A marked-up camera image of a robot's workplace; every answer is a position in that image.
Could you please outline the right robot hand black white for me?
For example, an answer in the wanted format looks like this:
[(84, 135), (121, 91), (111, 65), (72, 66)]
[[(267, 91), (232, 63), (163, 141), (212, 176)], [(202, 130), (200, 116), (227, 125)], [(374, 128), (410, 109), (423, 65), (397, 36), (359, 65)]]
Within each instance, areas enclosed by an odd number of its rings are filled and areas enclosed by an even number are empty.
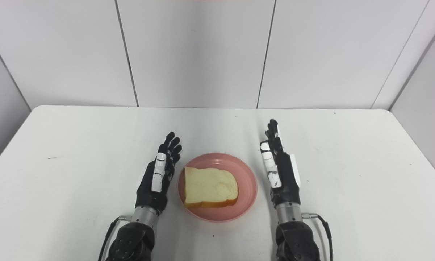
[(271, 187), (271, 201), (274, 207), (282, 203), (300, 205), (299, 172), (294, 155), (285, 152), (278, 122), (271, 119), (267, 127), (267, 139), (260, 142), (259, 151)]

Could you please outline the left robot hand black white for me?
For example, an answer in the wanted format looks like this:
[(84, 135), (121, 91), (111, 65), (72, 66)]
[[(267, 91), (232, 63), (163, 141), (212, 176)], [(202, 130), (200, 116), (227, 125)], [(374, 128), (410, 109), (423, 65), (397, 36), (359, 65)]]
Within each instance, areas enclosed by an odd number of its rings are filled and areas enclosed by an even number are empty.
[(149, 162), (136, 192), (135, 208), (149, 207), (160, 215), (168, 203), (167, 192), (181, 159), (180, 138), (170, 132), (159, 146), (156, 157)]

